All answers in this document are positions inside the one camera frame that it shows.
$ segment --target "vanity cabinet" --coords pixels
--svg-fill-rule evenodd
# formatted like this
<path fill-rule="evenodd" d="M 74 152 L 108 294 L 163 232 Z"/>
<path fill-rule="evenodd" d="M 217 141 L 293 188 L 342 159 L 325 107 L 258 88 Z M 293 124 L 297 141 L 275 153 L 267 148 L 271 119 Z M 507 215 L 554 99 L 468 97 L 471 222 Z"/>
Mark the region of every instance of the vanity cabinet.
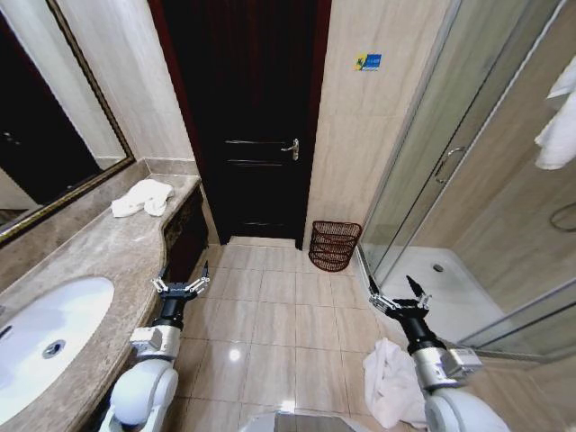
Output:
<path fill-rule="evenodd" d="M 166 242 L 165 282 L 185 282 L 198 266 L 198 259 L 208 245 L 208 227 L 202 213 L 200 188 L 184 201 L 164 228 Z"/>

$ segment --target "vanity counter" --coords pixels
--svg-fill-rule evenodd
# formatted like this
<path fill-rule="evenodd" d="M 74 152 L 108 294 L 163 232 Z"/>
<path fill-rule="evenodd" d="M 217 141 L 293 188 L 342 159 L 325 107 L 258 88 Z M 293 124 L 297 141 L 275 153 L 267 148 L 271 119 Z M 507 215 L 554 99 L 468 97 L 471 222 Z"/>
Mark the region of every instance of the vanity counter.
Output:
<path fill-rule="evenodd" d="M 151 175 L 175 194 L 161 217 L 144 211 L 116 219 L 110 208 L 0 293 L 0 325 L 53 288 L 78 277 L 112 281 L 110 309 L 62 375 L 33 403 L 0 426 L 0 432 L 78 430 L 112 385 L 131 346 L 131 332 L 146 325 L 157 303 L 150 279 L 166 262 L 163 228 L 200 185 L 196 175 Z"/>

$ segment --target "shower door handle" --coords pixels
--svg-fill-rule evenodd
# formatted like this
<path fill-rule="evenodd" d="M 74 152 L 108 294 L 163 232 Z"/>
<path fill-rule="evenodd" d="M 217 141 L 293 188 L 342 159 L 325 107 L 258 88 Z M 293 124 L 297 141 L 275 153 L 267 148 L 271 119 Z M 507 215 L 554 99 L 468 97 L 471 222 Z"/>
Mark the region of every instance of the shower door handle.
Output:
<path fill-rule="evenodd" d="M 448 159 L 454 154 L 457 153 L 459 151 L 465 151 L 466 147 L 456 147 L 451 149 L 448 154 L 440 161 L 440 164 L 438 165 L 438 168 L 436 169 L 436 172 L 434 173 L 434 179 L 439 182 L 441 185 L 445 185 L 446 182 L 448 181 L 448 177 L 447 178 L 438 178 L 438 174 L 440 174 L 440 171 L 442 171 L 442 168 L 444 167 L 444 165 L 446 164 L 446 162 L 448 161 Z"/>

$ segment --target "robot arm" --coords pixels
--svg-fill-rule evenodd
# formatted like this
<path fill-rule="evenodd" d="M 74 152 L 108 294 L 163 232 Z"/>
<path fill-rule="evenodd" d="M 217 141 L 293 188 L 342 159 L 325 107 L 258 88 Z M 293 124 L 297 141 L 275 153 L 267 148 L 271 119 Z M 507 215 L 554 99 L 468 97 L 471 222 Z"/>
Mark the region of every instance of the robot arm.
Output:
<path fill-rule="evenodd" d="M 402 325 L 426 399 L 428 430 L 508 432 L 506 423 L 483 400 L 456 389 L 482 367 L 482 362 L 469 348 L 446 349 L 424 321 L 429 311 L 429 296 L 416 281 L 406 277 L 417 299 L 389 299 L 380 295 L 370 277 L 370 303 Z"/>
<path fill-rule="evenodd" d="M 130 343 L 139 363 L 126 371 L 112 389 L 110 408 L 100 432 L 122 432 L 123 426 L 142 426 L 141 432 L 159 432 L 178 385 L 173 364 L 180 349 L 184 308 L 208 286 L 208 263 L 193 283 L 165 283 L 152 279 L 162 300 L 160 316 L 151 327 L 136 328 Z"/>

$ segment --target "hanging white towel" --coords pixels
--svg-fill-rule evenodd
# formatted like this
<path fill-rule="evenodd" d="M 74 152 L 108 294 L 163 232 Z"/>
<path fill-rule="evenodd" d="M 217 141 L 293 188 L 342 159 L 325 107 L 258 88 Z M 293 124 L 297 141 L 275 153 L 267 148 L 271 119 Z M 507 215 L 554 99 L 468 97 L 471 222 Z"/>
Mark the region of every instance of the hanging white towel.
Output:
<path fill-rule="evenodd" d="M 162 216 L 168 197 L 174 195 L 170 184 L 156 180 L 140 180 L 122 198 L 112 201 L 114 218 L 123 218 L 144 211 L 152 216 Z"/>
<path fill-rule="evenodd" d="M 384 428 L 400 420 L 414 428 L 426 427 L 424 396 L 420 391 L 414 361 L 408 353 L 384 338 L 364 360 L 366 406 Z"/>
<path fill-rule="evenodd" d="M 558 77 L 547 100 L 560 111 L 535 138 L 542 147 L 535 163 L 542 169 L 559 169 L 576 157 L 576 57 Z"/>

